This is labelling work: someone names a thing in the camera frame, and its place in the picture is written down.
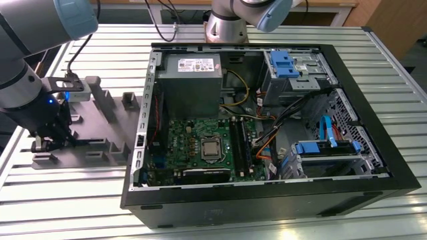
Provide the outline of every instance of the motherboard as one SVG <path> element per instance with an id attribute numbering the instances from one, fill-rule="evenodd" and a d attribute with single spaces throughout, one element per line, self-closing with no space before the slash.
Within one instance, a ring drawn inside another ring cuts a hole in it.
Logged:
<path id="1" fill-rule="evenodd" d="M 242 124 L 242 132 L 237 140 L 234 125 L 238 124 Z M 217 177 L 222 174 L 223 177 L 227 176 L 227 182 L 265 180 L 265 165 L 254 164 L 253 160 L 249 164 L 245 162 L 247 158 L 253 158 L 251 152 L 245 157 L 241 156 L 243 137 L 247 141 L 258 137 L 253 119 L 171 120 L 166 157 L 153 159 L 159 185 L 177 184 L 182 175 L 201 175 L 201 171 L 207 174 L 210 170 L 215 171 Z"/>

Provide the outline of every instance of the yellow wire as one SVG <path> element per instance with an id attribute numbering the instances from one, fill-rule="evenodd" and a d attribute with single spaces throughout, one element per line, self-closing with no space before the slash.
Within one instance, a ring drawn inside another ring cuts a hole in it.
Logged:
<path id="1" fill-rule="evenodd" d="M 247 85 L 247 82 L 243 80 L 242 76 L 241 76 L 235 71 L 227 69 L 227 72 L 231 72 L 231 73 L 235 74 L 235 76 L 237 76 L 238 79 L 243 82 L 245 87 L 246 87 L 246 96 L 245 96 L 245 98 L 243 98 L 242 101 L 239 101 L 239 102 L 237 102 L 237 103 L 221 104 L 221 106 L 230 107 L 230 106 L 238 106 L 238 105 L 243 104 L 243 103 L 247 101 L 247 99 L 249 99 L 249 97 L 250 97 L 250 87 L 249 87 L 249 85 Z"/>

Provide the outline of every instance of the aluminum table surface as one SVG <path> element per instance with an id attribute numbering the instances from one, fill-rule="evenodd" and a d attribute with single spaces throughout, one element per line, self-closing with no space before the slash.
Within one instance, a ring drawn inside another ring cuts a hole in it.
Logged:
<path id="1" fill-rule="evenodd" d="M 161 30 L 173 36 L 171 26 Z M 177 42 L 203 42 L 203 32 L 201 25 L 185 26 Z M 19 127 L 0 158 L 0 239 L 427 238 L 427 98 L 376 34 L 358 27 L 285 26 L 273 33 L 250 27 L 249 39 L 335 45 L 424 188 L 346 216 L 151 230 L 119 207 L 126 167 L 34 170 L 34 154 L 22 152 L 33 139 Z M 142 94 L 151 43 L 161 41 L 153 25 L 102 25 L 73 69 L 82 77 L 101 76 L 114 96 Z M 62 47 L 49 76 L 65 76 L 83 42 Z"/>

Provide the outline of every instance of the metal bracket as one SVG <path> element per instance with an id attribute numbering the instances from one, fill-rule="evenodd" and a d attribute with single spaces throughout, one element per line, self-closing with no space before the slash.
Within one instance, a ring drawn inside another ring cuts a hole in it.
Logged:
<path id="1" fill-rule="evenodd" d="M 47 89 L 47 94 L 55 94 L 61 92 L 82 92 L 85 90 L 85 84 L 77 77 L 45 77 L 42 83 Z"/>

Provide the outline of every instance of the gray robot arm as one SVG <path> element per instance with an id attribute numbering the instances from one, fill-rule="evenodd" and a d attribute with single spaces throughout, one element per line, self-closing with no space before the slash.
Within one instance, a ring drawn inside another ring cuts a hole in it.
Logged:
<path id="1" fill-rule="evenodd" d="M 213 0 L 206 36 L 213 43 L 243 43 L 247 22 L 271 32 L 285 21 L 293 0 Z"/>
<path id="2" fill-rule="evenodd" d="M 42 80 L 23 58 L 78 40 L 98 26 L 89 0 L 0 1 L 0 112 L 55 144 L 74 139 L 67 101 L 53 93 L 79 91 L 82 82 L 78 77 L 65 78 L 74 87 L 59 90 L 59 79 Z"/>

